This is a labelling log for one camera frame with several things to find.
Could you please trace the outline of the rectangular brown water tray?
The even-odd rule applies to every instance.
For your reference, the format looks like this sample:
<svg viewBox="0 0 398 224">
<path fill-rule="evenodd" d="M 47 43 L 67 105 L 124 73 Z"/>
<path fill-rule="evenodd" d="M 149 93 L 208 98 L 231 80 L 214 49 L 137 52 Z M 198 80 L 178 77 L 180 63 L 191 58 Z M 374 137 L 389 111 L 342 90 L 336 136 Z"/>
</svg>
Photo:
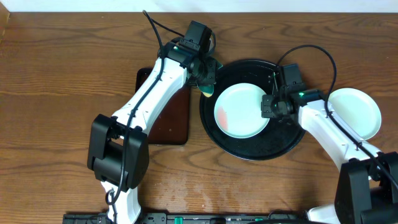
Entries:
<svg viewBox="0 0 398 224">
<path fill-rule="evenodd" d="M 184 145 L 188 141 L 190 88 L 183 86 L 168 101 L 148 134 L 149 144 Z"/>
</svg>

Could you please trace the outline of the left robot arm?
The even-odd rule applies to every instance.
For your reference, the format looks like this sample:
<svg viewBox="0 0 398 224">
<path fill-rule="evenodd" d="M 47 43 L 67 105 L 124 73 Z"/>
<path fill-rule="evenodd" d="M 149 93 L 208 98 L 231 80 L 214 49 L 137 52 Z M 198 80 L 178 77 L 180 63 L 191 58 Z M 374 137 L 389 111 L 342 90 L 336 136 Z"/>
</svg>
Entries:
<svg viewBox="0 0 398 224">
<path fill-rule="evenodd" d="M 213 94 L 220 67 L 215 47 L 213 40 L 167 43 L 133 97 L 112 116 L 99 114 L 92 122 L 87 167 L 105 189 L 111 223 L 135 223 L 141 213 L 137 187 L 149 166 L 148 135 L 169 100 L 185 85 Z"/>
</svg>

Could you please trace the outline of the green yellow sponge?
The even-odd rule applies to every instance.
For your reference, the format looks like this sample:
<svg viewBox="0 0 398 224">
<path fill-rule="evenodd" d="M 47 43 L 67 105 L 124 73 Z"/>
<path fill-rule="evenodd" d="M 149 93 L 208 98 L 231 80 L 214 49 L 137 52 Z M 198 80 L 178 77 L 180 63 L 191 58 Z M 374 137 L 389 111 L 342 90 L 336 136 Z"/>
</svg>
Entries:
<svg viewBox="0 0 398 224">
<path fill-rule="evenodd" d="M 219 61 L 211 58 L 205 63 L 203 75 L 197 81 L 197 87 L 205 97 L 211 97 L 215 91 L 218 70 L 222 67 Z"/>
</svg>

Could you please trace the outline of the light blue front plate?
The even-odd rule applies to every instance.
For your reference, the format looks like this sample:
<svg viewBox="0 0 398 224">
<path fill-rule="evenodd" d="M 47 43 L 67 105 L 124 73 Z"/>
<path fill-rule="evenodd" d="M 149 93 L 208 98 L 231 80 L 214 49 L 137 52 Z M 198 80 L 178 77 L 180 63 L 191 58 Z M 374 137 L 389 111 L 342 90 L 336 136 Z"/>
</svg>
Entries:
<svg viewBox="0 0 398 224">
<path fill-rule="evenodd" d="M 337 114 L 363 139 L 374 137 L 382 124 L 381 111 L 365 92 L 341 88 L 331 93 L 329 102 Z"/>
</svg>

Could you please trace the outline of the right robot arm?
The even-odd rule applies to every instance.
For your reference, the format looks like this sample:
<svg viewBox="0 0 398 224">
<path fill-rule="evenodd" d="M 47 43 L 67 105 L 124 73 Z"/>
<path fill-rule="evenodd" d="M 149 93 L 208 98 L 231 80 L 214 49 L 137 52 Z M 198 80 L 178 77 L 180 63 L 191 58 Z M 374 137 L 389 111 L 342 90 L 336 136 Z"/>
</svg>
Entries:
<svg viewBox="0 0 398 224">
<path fill-rule="evenodd" d="M 335 201 L 311 208 L 315 223 L 397 223 L 397 153 L 361 138 L 319 90 L 263 95 L 262 117 L 290 118 L 310 133 L 340 174 Z"/>
</svg>

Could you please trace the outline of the light green plate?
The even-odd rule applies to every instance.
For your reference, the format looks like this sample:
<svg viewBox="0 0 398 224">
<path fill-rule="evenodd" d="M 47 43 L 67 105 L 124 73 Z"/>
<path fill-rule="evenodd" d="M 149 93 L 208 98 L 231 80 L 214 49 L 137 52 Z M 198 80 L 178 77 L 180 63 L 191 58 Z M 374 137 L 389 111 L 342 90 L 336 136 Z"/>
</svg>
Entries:
<svg viewBox="0 0 398 224">
<path fill-rule="evenodd" d="M 262 117 L 261 102 L 265 91 L 250 83 L 238 83 L 225 89 L 216 100 L 214 119 L 232 138 L 246 139 L 259 134 L 269 123 Z"/>
</svg>

